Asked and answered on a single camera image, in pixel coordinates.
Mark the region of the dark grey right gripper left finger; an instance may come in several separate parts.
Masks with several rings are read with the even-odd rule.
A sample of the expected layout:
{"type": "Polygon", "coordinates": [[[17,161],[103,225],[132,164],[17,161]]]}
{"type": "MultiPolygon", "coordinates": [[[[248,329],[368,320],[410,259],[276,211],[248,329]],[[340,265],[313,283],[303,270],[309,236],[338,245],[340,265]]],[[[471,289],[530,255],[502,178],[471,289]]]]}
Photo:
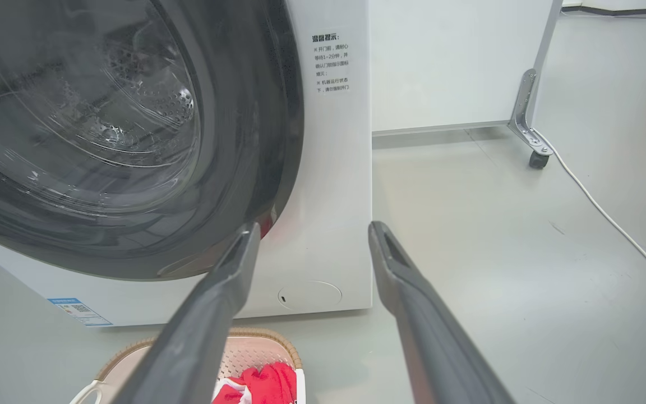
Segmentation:
{"type": "Polygon", "coordinates": [[[256,222],[236,231],[111,404],[211,404],[232,320],[248,300],[260,242],[256,222]]]}

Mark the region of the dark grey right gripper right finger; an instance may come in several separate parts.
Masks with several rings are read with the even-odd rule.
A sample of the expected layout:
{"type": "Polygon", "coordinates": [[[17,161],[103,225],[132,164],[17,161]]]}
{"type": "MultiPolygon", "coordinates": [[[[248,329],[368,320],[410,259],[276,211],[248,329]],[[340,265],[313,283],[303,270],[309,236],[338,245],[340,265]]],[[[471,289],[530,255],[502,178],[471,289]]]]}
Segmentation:
{"type": "Polygon", "coordinates": [[[379,298],[395,317],[415,404],[516,404],[384,222],[369,225],[379,298]]]}

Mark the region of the beige woven laundry basket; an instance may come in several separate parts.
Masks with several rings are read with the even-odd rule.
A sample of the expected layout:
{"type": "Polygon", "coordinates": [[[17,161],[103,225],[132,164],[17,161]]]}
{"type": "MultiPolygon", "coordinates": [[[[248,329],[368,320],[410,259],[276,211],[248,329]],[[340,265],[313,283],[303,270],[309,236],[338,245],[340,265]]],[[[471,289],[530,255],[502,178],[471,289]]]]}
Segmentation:
{"type": "MultiPolygon", "coordinates": [[[[69,404],[112,404],[116,394],[147,354],[156,338],[133,343],[114,355],[91,383],[74,396],[69,404]]],[[[231,328],[225,343],[217,381],[238,378],[248,368],[261,370],[277,361],[294,369],[297,375],[297,404],[306,404],[306,382],[298,351],[280,333],[267,328],[231,328]]]]}

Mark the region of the red clothing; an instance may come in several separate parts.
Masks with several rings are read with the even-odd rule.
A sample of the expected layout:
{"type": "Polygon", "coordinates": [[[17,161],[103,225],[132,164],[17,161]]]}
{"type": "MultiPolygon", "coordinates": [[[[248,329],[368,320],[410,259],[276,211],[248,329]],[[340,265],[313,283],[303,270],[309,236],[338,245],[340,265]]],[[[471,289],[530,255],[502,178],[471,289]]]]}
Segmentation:
{"type": "Polygon", "coordinates": [[[211,404],[297,404],[297,374],[277,361],[217,381],[211,404]]]}

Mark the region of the blue energy label sticker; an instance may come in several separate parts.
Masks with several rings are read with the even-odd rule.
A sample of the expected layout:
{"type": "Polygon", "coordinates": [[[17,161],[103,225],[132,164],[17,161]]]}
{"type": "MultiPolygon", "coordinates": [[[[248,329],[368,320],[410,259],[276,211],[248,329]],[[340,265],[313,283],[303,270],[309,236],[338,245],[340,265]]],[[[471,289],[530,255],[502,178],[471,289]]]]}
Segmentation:
{"type": "Polygon", "coordinates": [[[68,315],[83,324],[85,327],[112,327],[113,324],[102,315],[97,314],[79,299],[64,297],[63,299],[48,299],[51,304],[64,310],[68,315]]]}

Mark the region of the round drain filter cover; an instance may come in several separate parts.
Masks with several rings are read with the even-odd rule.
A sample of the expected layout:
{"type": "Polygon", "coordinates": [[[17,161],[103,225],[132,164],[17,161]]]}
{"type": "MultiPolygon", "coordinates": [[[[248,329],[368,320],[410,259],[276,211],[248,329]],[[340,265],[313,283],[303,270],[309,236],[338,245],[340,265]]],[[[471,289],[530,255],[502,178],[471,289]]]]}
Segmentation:
{"type": "Polygon", "coordinates": [[[343,299],[338,287],[323,281],[296,281],[282,287],[278,300],[296,314],[313,314],[334,310],[343,299]]]}

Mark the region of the white washing machine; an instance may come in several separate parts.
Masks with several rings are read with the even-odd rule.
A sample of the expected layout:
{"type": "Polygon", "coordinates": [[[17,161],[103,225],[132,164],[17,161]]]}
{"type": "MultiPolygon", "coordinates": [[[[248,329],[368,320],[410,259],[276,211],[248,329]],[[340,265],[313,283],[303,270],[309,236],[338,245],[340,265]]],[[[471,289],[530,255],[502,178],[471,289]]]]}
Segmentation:
{"type": "MultiPolygon", "coordinates": [[[[343,299],[334,310],[368,309],[372,304],[364,240],[372,218],[369,2],[285,2],[302,66],[302,159],[276,222],[266,232],[257,222],[261,243],[240,318],[296,314],[278,298],[282,287],[296,281],[338,287],[343,299]],[[332,31],[349,41],[352,84],[342,94],[315,94],[312,35],[332,31]]],[[[3,246],[0,266],[47,301],[79,299],[113,327],[169,322],[195,284],[214,269],[189,278],[126,281],[39,263],[3,246]]]]}

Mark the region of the round dark washing machine door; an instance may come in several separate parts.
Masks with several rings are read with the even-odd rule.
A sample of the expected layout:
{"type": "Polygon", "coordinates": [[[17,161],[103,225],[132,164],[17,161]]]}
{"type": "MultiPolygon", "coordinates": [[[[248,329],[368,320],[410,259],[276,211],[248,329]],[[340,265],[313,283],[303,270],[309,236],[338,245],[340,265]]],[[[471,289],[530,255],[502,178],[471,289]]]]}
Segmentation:
{"type": "Polygon", "coordinates": [[[0,246],[100,278],[207,273],[276,222],[303,117],[285,0],[0,0],[0,246]]]}

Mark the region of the white partition panel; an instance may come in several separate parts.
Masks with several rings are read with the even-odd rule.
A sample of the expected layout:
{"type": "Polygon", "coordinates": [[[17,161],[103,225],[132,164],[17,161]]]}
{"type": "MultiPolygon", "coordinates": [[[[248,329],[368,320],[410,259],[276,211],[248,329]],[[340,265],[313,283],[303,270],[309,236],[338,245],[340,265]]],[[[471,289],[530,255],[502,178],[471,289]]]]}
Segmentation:
{"type": "Polygon", "coordinates": [[[563,0],[370,0],[372,133],[505,125],[563,0]]]}

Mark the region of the black text notice sticker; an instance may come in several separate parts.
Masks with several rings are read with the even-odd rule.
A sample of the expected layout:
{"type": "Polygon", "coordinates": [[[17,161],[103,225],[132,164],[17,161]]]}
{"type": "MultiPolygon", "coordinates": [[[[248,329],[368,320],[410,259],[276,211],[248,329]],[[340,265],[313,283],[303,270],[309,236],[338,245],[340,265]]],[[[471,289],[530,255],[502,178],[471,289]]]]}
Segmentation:
{"type": "Polygon", "coordinates": [[[313,34],[312,79],[315,94],[342,94],[352,84],[349,41],[341,33],[313,34]]]}

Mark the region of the grey metal panel foot bracket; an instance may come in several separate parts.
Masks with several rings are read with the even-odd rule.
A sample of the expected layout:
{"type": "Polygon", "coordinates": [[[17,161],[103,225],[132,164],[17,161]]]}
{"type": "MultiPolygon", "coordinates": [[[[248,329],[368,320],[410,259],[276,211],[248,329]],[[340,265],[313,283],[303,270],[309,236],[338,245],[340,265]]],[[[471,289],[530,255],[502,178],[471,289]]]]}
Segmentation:
{"type": "Polygon", "coordinates": [[[540,154],[553,155],[553,149],[542,135],[530,126],[528,118],[532,116],[530,108],[535,100],[533,92],[537,84],[537,71],[533,68],[523,73],[518,94],[515,100],[514,109],[507,127],[515,133],[526,145],[540,154]]]}

